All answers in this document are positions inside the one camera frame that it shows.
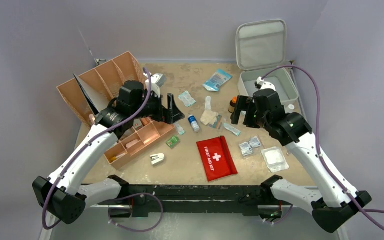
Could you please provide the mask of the brown bottle orange cap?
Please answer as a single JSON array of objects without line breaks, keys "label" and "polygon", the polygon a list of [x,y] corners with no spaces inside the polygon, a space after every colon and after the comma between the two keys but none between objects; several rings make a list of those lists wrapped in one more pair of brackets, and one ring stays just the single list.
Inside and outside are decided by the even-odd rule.
[{"label": "brown bottle orange cap", "polygon": [[238,97],[237,96],[234,96],[232,98],[232,100],[229,102],[229,106],[228,106],[228,112],[233,114],[234,111],[235,111],[235,108],[236,108],[236,104],[237,104],[237,99]]}]

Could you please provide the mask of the plaster strip packet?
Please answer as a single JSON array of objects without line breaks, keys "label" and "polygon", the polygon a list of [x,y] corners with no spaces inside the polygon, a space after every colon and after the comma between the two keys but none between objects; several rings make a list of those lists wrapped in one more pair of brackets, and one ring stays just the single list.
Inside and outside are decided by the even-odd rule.
[{"label": "plaster strip packet", "polygon": [[188,108],[196,103],[196,100],[186,90],[178,96],[179,100]]},{"label": "plaster strip packet", "polygon": [[176,122],[174,126],[179,135],[184,135],[186,133],[184,128],[180,125],[179,122]]},{"label": "plaster strip packet", "polygon": [[241,134],[241,131],[239,129],[235,128],[227,122],[223,124],[223,127],[229,132],[233,133],[235,136],[239,136]]}]

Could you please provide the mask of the red first aid pouch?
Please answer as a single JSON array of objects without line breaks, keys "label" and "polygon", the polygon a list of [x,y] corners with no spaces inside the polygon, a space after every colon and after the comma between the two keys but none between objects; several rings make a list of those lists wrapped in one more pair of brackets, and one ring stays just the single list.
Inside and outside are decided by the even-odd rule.
[{"label": "red first aid pouch", "polygon": [[196,142],[209,182],[238,174],[225,136]]}]

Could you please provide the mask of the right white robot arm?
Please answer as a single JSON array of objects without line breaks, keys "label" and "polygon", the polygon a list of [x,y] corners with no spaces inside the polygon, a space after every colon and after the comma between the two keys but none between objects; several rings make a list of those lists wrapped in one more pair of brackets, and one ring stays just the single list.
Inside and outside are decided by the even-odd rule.
[{"label": "right white robot arm", "polygon": [[334,233],[372,201],[367,191],[357,190],[316,146],[316,134],[305,118],[297,112],[285,111],[275,90],[237,96],[230,117],[232,124],[238,124],[242,112],[245,126],[266,130],[295,156],[317,186],[317,190],[311,191],[276,175],[261,185],[264,202],[286,201],[310,213],[324,231]]}]

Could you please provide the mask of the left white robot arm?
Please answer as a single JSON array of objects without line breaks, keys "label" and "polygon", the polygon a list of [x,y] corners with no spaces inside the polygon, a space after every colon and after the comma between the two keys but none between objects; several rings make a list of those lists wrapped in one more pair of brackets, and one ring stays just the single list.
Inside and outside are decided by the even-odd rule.
[{"label": "left white robot arm", "polygon": [[163,98],[139,81],[126,81],[118,97],[101,111],[94,111],[95,123],[71,156],[48,177],[38,176],[32,188],[42,207],[42,226],[51,230],[60,222],[71,224],[83,213],[90,199],[79,193],[82,182],[99,158],[131,129],[136,119],[151,118],[172,125],[185,118],[174,95]]}]

